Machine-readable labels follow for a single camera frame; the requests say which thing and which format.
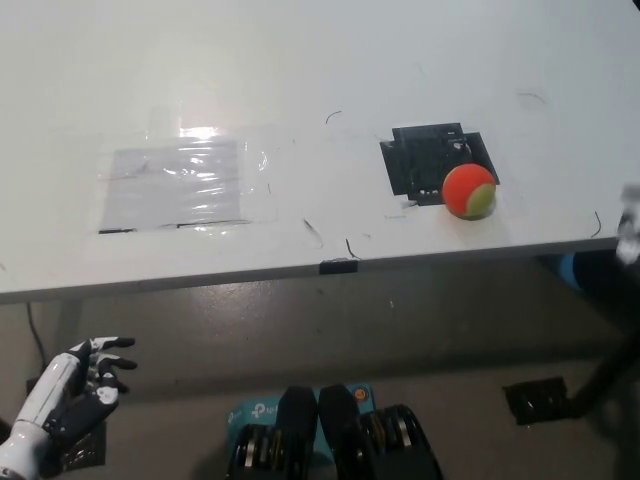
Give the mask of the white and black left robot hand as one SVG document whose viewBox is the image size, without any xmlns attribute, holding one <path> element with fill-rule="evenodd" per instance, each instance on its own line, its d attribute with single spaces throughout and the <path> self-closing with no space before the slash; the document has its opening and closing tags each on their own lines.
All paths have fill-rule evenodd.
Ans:
<svg viewBox="0 0 640 480">
<path fill-rule="evenodd" d="M 134 344 L 126 337 L 90 338 L 55 356 L 28 394 L 10 438 L 23 437 L 36 449 L 73 445 L 90 433 L 128 392 L 117 371 L 137 368 L 111 351 Z"/>
</svg>

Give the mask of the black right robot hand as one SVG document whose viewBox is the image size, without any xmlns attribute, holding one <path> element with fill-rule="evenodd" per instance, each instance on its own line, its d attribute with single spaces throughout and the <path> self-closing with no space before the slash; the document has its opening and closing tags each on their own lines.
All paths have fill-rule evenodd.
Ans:
<svg viewBox="0 0 640 480">
<path fill-rule="evenodd" d="M 633 265 L 639 259 L 639 185 L 625 186 L 621 201 L 623 211 L 617 229 L 616 253 L 625 265 Z"/>
</svg>

